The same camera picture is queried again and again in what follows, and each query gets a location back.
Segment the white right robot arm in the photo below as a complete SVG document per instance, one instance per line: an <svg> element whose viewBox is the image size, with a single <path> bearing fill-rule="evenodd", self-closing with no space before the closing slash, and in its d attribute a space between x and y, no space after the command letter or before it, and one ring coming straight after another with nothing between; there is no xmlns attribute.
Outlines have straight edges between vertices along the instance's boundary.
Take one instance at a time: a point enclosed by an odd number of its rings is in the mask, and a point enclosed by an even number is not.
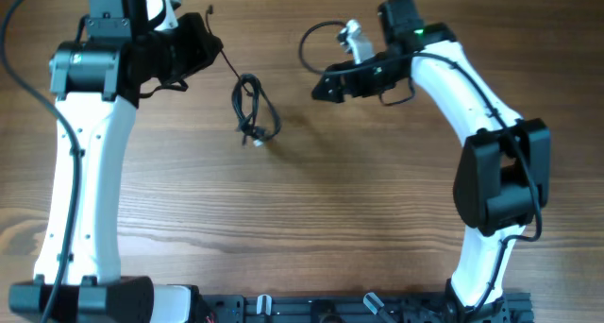
<svg viewBox="0 0 604 323"><path fill-rule="evenodd" d="M527 120L507 106L469 62L452 30L426 24L413 0L386 0L377 15L385 50L375 50L358 21L339 22L337 39L350 60L320 71L311 95L332 103L380 97L400 81L411 92L427 93L462 148L453 199L465 229L441 318L512 320L503 276L513 246L542 236L550 131L543 120Z"/></svg>

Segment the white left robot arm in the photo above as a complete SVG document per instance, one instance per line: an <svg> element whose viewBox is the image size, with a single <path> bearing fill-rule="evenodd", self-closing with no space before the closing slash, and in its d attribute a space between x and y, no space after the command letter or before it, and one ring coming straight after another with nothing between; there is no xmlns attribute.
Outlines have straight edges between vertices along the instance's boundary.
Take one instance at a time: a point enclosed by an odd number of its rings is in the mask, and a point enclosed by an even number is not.
<svg viewBox="0 0 604 323"><path fill-rule="evenodd" d="M213 64L221 41L182 0L89 0L74 40L49 63L42 104L57 119L57 159L42 250L29 281L13 284L10 310L31 322L207 322L193 285L155 284L121 270L117 217L126 145L156 79L184 92Z"/></svg>

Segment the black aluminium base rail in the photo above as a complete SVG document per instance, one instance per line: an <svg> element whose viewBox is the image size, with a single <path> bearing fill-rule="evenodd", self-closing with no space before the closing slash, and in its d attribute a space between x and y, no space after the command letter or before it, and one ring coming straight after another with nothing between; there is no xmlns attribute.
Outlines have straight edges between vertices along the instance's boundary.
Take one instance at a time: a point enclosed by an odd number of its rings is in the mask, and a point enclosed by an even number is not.
<svg viewBox="0 0 604 323"><path fill-rule="evenodd" d="M444 293L363 297L204 296L196 308L198 322L485 322L533 323L530 294L505 294L478 314L467 311Z"/></svg>

